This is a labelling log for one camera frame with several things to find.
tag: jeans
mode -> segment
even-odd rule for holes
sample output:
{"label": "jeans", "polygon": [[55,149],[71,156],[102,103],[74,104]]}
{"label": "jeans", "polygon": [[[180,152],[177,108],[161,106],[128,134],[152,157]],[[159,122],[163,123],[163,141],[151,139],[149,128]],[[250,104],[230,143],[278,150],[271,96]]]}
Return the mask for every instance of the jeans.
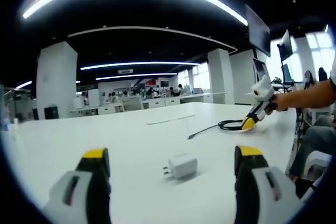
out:
{"label": "jeans", "polygon": [[313,151],[330,155],[336,152],[336,130],[333,128],[332,118],[329,116],[319,116],[314,126],[307,129],[299,152],[289,169],[289,174],[300,177],[307,157]]}

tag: black cable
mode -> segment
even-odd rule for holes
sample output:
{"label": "black cable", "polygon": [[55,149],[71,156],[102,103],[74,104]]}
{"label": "black cable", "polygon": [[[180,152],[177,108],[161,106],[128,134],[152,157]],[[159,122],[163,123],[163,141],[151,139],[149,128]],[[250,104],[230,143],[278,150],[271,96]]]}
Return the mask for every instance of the black cable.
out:
{"label": "black cable", "polygon": [[242,120],[225,120],[225,121],[221,121],[221,122],[219,122],[219,123],[217,123],[217,124],[215,124],[215,125],[213,125],[213,126],[211,126],[211,127],[208,127],[208,128],[206,128],[206,129],[203,129],[203,130],[201,130],[201,131],[198,131],[198,132],[196,132],[196,133],[190,135],[190,136],[188,137],[188,139],[192,139],[192,138],[194,138],[196,135],[202,133],[203,131],[209,130],[209,129],[214,128],[214,127],[216,127],[216,126],[219,126],[219,128],[221,128],[222,130],[226,130],[226,131],[241,131],[241,130],[242,130],[242,127],[241,127],[241,126],[225,126],[225,125],[228,124],[228,123],[241,123],[241,122],[242,122]]}

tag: black trash bin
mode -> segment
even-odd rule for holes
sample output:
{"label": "black trash bin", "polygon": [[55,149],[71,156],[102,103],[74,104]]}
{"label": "black trash bin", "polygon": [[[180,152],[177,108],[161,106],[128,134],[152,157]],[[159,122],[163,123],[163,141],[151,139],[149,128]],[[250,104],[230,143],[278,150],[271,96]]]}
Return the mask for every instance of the black trash bin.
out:
{"label": "black trash bin", "polygon": [[57,106],[44,108],[44,115],[46,119],[59,118]]}

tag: window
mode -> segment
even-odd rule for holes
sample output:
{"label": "window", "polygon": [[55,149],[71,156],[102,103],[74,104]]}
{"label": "window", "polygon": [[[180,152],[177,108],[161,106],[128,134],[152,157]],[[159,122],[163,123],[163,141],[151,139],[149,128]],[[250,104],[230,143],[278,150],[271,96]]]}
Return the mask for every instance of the window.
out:
{"label": "window", "polygon": [[179,84],[181,84],[183,87],[189,85],[188,70],[184,70],[182,72],[179,72],[178,75],[177,75],[177,79],[179,81]]}
{"label": "window", "polygon": [[[290,41],[293,54],[284,60],[282,64],[287,64],[289,74],[294,81],[302,81],[302,67],[299,55],[297,54],[298,47],[293,37],[290,38]],[[280,39],[271,41],[271,57],[266,59],[266,66],[271,80],[278,77],[283,81],[280,52],[277,46],[279,43]]]}
{"label": "window", "polygon": [[329,78],[335,57],[331,37],[328,33],[306,34],[314,61],[315,76],[318,79],[319,68],[324,68]]}
{"label": "window", "polygon": [[193,67],[194,88],[210,89],[210,78],[208,63],[202,63]]}

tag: power adapter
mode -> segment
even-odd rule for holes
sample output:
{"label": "power adapter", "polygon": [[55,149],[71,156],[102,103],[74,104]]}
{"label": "power adapter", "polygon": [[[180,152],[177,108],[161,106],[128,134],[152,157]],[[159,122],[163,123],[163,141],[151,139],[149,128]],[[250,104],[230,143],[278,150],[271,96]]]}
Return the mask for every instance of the power adapter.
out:
{"label": "power adapter", "polygon": [[163,174],[172,174],[176,179],[182,178],[197,170],[197,158],[189,154],[180,154],[168,160],[168,166],[163,168]]}

